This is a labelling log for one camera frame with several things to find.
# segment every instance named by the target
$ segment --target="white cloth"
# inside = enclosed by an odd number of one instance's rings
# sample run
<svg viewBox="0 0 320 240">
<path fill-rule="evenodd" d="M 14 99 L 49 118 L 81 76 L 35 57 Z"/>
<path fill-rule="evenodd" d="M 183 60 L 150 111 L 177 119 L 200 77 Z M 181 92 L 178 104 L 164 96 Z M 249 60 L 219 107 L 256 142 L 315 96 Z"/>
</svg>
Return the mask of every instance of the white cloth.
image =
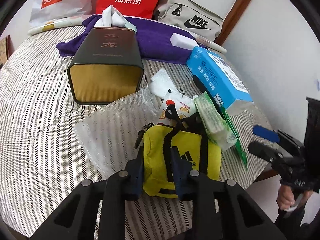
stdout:
<svg viewBox="0 0 320 240">
<path fill-rule="evenodd" d="M 164 99 L 168 90 L 175 92 L 182 97 L 182 94 L 178 91 L 176 86 L 173 84 L 171 78 L 164 68 L 160 69 L 151 78 L 151 83 L 149 84 L 149 90 L 152 94 Z"/>
<path fill-rule="evenodd" d="M 99 19 L 94 27 L 126 27 L 128 29 L 134 30 L 137 33 L 137 28 L 126 19 L 124 19 L 121 12 L 119 12 L 113 5 L 110 5 L 102 12 L 102 18 Z"/>
</svg>

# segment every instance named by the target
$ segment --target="snack package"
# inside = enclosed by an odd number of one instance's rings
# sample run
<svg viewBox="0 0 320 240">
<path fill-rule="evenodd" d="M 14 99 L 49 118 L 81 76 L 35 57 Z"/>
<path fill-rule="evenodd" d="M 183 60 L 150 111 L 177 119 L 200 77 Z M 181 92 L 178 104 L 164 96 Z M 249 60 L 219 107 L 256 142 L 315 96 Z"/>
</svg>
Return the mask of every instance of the snack package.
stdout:
<svg viewBox="0 0 320 240">
<path fill-rule="evenodd" d="M 208 138 L 224 152 L 237 142 L 227 122 L 218 113 L 207 92 L 194 99 Z"/>
<path fill-rule="evenodd" d="M 176 126 L 176 121 L 165 117 L 164 113 L 168 105 L 174 104 L 180 119 L 189 117 L 197 112 L 193 99 L 181 97 L 180 94 L 169 91 L 164 97 L 163 103 L 159 109 L 155 123 Z"/>
</svg>

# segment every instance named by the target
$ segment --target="human hand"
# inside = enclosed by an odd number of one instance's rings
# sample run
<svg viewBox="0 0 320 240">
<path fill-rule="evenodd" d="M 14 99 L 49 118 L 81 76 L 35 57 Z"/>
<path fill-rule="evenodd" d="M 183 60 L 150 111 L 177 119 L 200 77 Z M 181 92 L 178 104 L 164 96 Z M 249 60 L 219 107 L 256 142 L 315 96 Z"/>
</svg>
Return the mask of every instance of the human hand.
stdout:
<svg viewBox="0 0 320 240">
<path fill-rule="evenodd" d="M 305 191 L 303 193 L 303 198 L 297 208 L 302 207 L 307 202 L 307 200 L 311 197 L 312 194 L 313 194 L 312 190 Z M 277 198 L 277 204 L 279 208 L 281 210 L 288 209 L 294 204 L 294 202 L 295 200 L 294 200 L 291 187 L 287 185 L 281 185 L 278 191 L 278 198 Z"/>
</svg>

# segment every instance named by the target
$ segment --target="tissue pack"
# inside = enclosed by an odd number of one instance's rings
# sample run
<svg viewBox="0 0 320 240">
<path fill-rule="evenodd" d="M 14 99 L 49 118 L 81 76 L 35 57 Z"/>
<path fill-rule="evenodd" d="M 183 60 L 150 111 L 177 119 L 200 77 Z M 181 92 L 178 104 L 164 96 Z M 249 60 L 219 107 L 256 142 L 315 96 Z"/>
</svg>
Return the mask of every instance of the tissue pack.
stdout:
<svg viewBox="0 0 320 240">
<path fill-rule="evenodd" d="M 187 66 L 229 115 L 238 115 L 253 104 L 247 89 L 218 54 L 195 47 Z"/>
</svg>

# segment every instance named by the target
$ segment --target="screw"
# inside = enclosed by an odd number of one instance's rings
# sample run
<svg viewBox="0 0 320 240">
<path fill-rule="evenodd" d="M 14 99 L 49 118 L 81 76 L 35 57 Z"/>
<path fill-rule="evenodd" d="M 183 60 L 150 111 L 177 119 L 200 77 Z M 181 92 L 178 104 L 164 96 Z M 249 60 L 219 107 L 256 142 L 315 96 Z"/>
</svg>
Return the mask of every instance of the screw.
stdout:
<svg viewBox="0 0 320 240">
<path fill-rule="evenodd" d="M 81 181 L 81 185 L 84 187 L 87 187 L 91 184 L 91 180 L 89 179 L 84 179 L 83 181 Z"/>
<path fill-rule="evenodd" d="M 128 172 L 127 171 L 119 171 L 119 176 L 120 177 L 126 177 L 126 176 L 128 176 Z"/>
<path fill-rule="evenodd" d="M 189 172 L 190 173 L 190 175 L 192 176 L 192 177 L 197 177 L 197 176 L 199 176 L 199 171 L 196 171 L 196 170 L 192 170 L 192 171 L 190 171 Z"/>
<path fill-rule="evenodd" d="M 228 184 L 229 186 L 235 186 L 235 185 L 236 185 L 236 181 L 235 181 L 234 179 L 228 179 L 228 180 L 227 180 L 227 184 Z"/>
</svg>

